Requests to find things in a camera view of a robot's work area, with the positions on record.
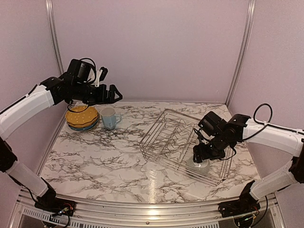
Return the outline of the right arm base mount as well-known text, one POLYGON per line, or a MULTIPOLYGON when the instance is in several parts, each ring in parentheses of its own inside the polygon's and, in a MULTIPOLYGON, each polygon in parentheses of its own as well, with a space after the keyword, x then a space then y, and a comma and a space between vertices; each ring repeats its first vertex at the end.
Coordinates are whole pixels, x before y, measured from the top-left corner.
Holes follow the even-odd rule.
POLYGON ((223 218, 258 211, 259 209, 259 202, 257 200, 250 199, 230 200, 218 204, 218 211, 221 213, 223 218))

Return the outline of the yellow polka dot plate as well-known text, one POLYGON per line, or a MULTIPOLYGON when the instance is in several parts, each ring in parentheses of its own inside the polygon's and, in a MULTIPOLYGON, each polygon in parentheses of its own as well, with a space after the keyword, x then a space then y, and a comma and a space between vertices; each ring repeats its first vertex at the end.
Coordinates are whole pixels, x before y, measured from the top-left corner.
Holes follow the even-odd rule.
POLYGON ((72 108, 72 111, 67 111, 65 118, 67 122, 76 124, 78 122, 89 122, 98 116, 98 111, 92 106, 76 106, 72 108))
POLYGON ((95 123, 98 120, 99 120, 99 116, 97 116, 95 119, 93 119, 92 121, 89 121, 89 122, 78 122, 78 123, 67 122, 67 124, 74 128, 84 128, 84 127, 92 125, 93 123, 95 123))

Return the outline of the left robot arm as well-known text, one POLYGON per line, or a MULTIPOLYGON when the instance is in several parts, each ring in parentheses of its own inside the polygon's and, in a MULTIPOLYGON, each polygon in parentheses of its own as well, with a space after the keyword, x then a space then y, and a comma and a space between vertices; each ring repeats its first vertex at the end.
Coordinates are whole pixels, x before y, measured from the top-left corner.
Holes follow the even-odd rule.
POLYGON ((6 140, 26 121, 41 111, 62 101, 71 104, 74 100, 93 106, 114 104, 123 96, 115 85, 107 87, 101 81, 107 68, 96 69, 90 58, 72 59, 68 69, 60 77, 50 77, 0 113, 0 170, 17 184, 36 194, 35 205, 56 211, 63 201, 56 197, 55 190, 44 179, 32 172, 12 152, 6 140))

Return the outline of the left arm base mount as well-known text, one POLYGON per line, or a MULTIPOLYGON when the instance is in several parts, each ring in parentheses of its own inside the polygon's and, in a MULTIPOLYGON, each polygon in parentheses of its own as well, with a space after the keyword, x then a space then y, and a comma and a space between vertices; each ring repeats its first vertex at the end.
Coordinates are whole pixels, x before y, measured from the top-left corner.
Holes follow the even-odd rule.
POLYGON ((64 214, 73 216, 76 202, 67 199, 55 198, 55 200, 47 206, 43 205, 42 202, 36 202, 34 206, 38 209, 52 212, 53 214, 59 213, 59 211, 63 210, 64 208, 69 208, 69 210, 64 214))

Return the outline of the light blue mug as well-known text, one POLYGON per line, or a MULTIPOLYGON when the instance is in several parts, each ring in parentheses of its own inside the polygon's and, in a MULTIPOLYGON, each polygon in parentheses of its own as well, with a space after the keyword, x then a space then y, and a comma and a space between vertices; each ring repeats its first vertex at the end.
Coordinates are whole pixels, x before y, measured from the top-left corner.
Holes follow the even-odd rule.
POLYGON ((116 114, 115 109, 112 107, 104 108, 100 112, 100 116, 101 116, 104 128, 106 128, 108 130, 114 129, 117 126, 117 124, 122 121, 122 116, 119 114, 116 114))

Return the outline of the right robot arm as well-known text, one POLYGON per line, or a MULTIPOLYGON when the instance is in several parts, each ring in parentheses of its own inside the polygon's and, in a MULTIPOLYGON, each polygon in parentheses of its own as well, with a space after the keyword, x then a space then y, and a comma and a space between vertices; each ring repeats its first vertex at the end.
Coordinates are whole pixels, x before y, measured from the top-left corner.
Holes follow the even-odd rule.
POLYGON ((228 122, 213 111, 208 112, 195 130, 201 141, 193 148, 193 162, 225 157, 225 149, 237 143, 251 142, 279 149, 292 155, 292 160, 261 180, 248 183, 235 208, 245 213, 262 197, 304 181, 304 132, 259 122, 248 115, 236 114, 228 122))

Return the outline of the blue polka dot plate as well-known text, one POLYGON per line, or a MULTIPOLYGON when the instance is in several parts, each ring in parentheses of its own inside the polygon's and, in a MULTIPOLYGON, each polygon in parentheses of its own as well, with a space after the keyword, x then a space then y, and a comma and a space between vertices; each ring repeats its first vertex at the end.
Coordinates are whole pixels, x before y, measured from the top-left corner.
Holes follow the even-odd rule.
POLYGON ((99 122, 99 119, 97 119, 93 124, 86 126, 86 127, 72 127, 70 125, 68 125, 68 127, 74 131, 79 131, 79 132, 83 132, 83 131, 88 131, 92 128, 94 128, 99 122))

